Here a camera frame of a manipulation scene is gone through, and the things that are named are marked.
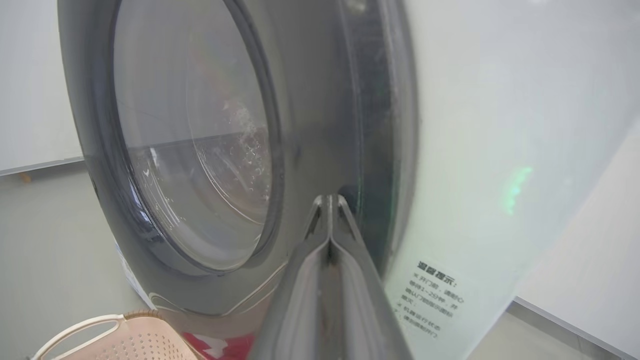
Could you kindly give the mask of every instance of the floor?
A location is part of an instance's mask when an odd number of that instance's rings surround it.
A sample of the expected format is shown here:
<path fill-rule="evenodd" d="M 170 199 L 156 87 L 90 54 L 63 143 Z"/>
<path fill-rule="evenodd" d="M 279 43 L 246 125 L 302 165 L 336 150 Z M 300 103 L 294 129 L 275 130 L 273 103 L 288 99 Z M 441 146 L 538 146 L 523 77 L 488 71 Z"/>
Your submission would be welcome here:
<path fill-rule="evenodd" d="M 0 177 L 0 349 L 9 360 L 87 318 L 146 308 L 124 277 L 83 164 L 29 174 L 30 183 Z M 512 306 L 469 359 L 619 359 L 528 316 Z"/>

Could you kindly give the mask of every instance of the transparent glass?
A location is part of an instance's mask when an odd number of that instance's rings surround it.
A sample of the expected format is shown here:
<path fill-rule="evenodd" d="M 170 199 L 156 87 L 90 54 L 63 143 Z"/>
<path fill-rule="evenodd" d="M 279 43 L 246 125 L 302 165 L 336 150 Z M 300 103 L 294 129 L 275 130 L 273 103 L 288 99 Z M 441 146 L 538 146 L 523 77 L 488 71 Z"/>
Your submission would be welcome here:
<path fill-rule="evenodd" d="M 231 14 L 221 0 L 125 0 L 113 60 L 120 123 L 149 211 L 204 266 L 241 266 L 266 218 L 271 155 Z"/>

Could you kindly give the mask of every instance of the front-loading washing machine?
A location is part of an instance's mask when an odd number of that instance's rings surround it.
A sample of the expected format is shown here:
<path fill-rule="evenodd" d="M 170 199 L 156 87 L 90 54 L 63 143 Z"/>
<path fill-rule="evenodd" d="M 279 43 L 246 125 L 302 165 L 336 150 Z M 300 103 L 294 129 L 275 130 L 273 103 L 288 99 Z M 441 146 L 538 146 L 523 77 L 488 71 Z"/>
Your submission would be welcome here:
<path fill-rule="evenodd" d="M 636 115 L 637 7 L 59 0 L 58 13 L 100 205 L 151 305 L 203 356 L 244 358 L 313 200 L 339 193 L 413 356 L 463 359 Z"/>

